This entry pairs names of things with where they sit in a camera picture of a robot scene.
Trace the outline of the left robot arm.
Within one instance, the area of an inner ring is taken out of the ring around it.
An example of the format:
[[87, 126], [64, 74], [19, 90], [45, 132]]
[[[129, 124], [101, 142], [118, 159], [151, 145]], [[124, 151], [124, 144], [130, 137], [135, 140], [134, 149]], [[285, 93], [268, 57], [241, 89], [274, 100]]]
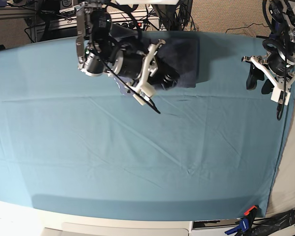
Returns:
[[295, 82], [295, 0], [264, 0], [262, 11], [270, 35], [263, 42], [264, 56], [243, 57], [250, 64], [247, 90], [263, 81], [262, 94], [275, 87], [288, 91]]

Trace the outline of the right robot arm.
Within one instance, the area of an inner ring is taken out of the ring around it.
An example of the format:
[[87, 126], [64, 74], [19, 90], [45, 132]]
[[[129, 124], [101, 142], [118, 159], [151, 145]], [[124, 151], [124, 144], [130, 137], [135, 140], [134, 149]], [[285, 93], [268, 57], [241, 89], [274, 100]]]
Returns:
[[[108, 7], [131, 19], [134, 35], [117, 34], [119, 27], [113, 23]], [[122, 94], [146, 101], [158, 89], [168, 90], [178, 84], [179, 73], [158, 56], [165, 40], [144, 44], [133, 7], [109, 0], [81, 0], [75, 8], [76, 52], [81, 72], [91, 77], [105, 73], [113, 77]]]

